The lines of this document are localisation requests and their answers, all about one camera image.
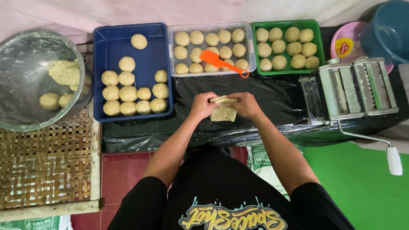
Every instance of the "silicone spatula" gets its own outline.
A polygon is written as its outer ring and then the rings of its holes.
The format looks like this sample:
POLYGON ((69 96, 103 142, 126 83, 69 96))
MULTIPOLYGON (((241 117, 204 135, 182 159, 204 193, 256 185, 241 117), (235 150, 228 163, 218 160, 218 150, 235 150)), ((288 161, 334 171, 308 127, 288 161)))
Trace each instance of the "silicone spatula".
POLYGON ((200 55, 200 59, 206 61, 210 65, 216 66, 217 68, 221 68, 222 66, 227 67, 231 69, 232 71, 239 73, 244 78, 249 76, 249 72, 247 70, 239 69, 236 66, 230 65, 229 63, 220 60, 219 55, 217 55, 217 53, 212 52, 210 50, 203 50, 202 54, 200 55))

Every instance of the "white handle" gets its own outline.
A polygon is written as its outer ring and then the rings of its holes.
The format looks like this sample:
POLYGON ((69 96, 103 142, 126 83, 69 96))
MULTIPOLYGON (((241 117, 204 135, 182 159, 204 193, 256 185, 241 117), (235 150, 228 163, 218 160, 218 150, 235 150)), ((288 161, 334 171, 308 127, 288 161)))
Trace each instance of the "white handle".
POLYGON ((386 156, 388 158, 389 172, 392 175, 402 175, 402 164, 396 147, 386 147, 386 156))

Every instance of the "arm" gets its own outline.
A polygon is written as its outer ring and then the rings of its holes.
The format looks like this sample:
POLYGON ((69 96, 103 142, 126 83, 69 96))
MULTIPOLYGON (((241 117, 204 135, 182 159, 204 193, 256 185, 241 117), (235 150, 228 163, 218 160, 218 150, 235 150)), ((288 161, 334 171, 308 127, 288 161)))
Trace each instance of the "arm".
POLYGON ((208 117, 214 108, 221 105, 220 103, 208 102, 209 98, 214 97, 217 97, 217 95, 213 92, 201 93, 195 96, 189 116, 178 130, 158 148, 143 177, 157 177, 169 188, 196 126, 202 119, 208 117))
POLYGON ((234 93, 228 98, 237 98, 240 102, 231 102, 226 106, 236 109, 241 116, 255 123, 271 165, 289 195, 304 183, 319 183, 305 158, 261 111, 252 94, 234 93))

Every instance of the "person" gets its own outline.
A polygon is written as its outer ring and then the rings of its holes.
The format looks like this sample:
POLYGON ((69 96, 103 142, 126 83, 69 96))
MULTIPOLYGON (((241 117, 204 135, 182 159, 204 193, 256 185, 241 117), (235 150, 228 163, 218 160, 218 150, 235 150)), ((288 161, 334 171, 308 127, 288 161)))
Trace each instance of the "person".
POLYGON ((240 101, 226 106, 254 122, 290 201, 223 149, 199 149, 181 164, 196 126, 220 106, 209 103, 215 97, 195 96, 189 116, 155 152, 108 229, 354 229, 250 93, 229 95, 240 101))

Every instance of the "clear plastic container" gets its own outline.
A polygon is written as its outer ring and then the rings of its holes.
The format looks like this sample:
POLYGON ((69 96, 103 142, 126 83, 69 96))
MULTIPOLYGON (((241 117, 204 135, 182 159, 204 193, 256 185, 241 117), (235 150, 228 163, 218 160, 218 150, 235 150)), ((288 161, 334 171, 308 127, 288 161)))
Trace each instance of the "clear plastic container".
MULTIPOLYGON (((204 41, 200 45, 193 45, 192 43, 189 43, 185 48, 187 49, 187 58, 183 60, 179 60, 173 56, 173 50, 177 46, 175 43, 175 36, 178 32, 186 32, 189 36, 190 33, 198 30, 202 32, 204 37, 208 35, 209 33, 215 33, 216 35, 219 33, 221 29, 225 29, 229 31, 230 33, 233 33, 235 29, 242 29, 245 33, 245 38, 244 41, 241 42, 246 47, 246 54, 241 57, 235 57, 234 55, 231 56, 230 60, 232 60, 234 63, 236 63, 237 60, 239 59, 245 59, 249 63, 248 71, 252 72, 256 69, 256 54, 254 52, 254 42, 253 42, 253 33, 252 33, 252 27, 250 26, 249 23, 214 23, 214 24, 200 24, 200 25, 177 25, 177 26, 170 26, 168 27, 168 41, 169 41, 169 60, 170 60, 170 66, 171 66, 171 76, 173 77, 197 77, 197 76, 214 76, 214 75, 224 75, 224 74, 235 74, 236 72, 234 71, 222 71, 222 68, 219 69, 219 72, 215 73, 199 73, 199 74, 176 74, 175 73, 175 66, 179 63, 183 63, 189 67, 193 62, 190 59, 190 54, 193 50, 193 48, 200 48, 202 50, 205 50, 208 47, 211 47, 204 41)), ((221 47, 223 46, 228 46, 230 49, 233 49, 233 46, 235 43, 233 41, 230 41, 227 44, 223 44, 219 42, 217 44, 217 49, 220 50, 221 47)))

